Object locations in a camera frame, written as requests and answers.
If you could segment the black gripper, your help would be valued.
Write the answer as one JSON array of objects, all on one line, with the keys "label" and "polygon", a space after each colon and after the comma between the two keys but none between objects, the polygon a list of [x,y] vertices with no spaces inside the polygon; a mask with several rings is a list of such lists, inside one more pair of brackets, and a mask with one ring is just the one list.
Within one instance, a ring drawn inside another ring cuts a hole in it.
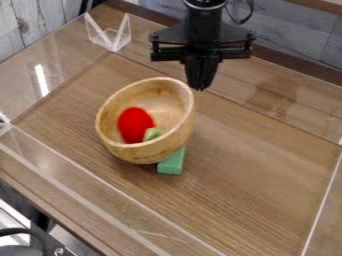
[{"label": "black gripper", "polygon": [[[194,32],[184,23],[178,23],[149,34],[149,57],[152,61],[184,62],[189,87],[205,90],[210,86],[220,62],[224,59],[248,58],[255,39],[252,31],[230,25],[222,25],[218,32],[213,33],[205,29]],[[216,56],[206,58],[201,64],[190,55],[201,58]]]}]

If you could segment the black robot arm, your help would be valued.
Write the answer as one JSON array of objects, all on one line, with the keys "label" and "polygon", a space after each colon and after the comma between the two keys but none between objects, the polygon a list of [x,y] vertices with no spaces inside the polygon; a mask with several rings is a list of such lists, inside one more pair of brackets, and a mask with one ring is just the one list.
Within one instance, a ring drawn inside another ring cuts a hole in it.
[{"label": "black robot arm", "polygon": [[178,61],[188,86],[205,90],[224,59],[250,56],[252,31],[221,21],[228,0],[181,0],[186,14],[181,22],[149,34],[152,61]]}]

